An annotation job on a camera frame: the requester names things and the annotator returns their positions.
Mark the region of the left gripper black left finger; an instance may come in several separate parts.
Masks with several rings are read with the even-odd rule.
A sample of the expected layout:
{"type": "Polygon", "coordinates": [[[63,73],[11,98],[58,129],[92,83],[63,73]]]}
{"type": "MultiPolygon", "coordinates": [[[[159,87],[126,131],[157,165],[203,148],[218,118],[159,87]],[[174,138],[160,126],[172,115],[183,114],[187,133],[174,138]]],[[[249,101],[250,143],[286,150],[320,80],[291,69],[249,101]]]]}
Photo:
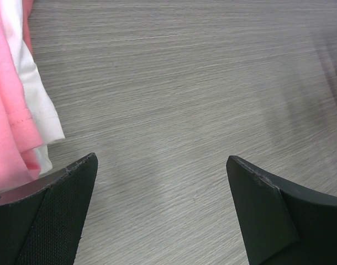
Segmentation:
{"type": "Polygon", "coordinates": [[[0,265],[73,264],[97,176],[95,153],[0,192],[0,265]]]}

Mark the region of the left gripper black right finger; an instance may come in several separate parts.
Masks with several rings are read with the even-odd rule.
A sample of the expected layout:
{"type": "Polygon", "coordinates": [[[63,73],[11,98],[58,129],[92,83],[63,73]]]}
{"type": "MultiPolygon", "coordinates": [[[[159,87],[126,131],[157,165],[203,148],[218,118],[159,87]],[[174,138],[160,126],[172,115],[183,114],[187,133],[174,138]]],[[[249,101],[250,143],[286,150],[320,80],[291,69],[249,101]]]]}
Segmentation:
{"type": "Polygon", "coordinates": [[[337,197],[238,156],[226,168],[249,264],[337,264],[337,197]]]}

